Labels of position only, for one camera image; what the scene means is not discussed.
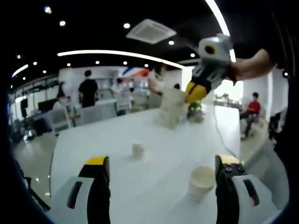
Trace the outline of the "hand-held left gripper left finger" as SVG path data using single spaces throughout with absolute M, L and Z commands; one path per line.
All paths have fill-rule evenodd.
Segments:
M 109 224 L 109 157 L 86 161 L 56 193 L 57 224 Z

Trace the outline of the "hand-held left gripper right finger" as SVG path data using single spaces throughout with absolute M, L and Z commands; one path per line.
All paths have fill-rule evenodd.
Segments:
M 215 156 L 218 224 L 270 224 L 280 214 L 270 190 L 230 155 Z

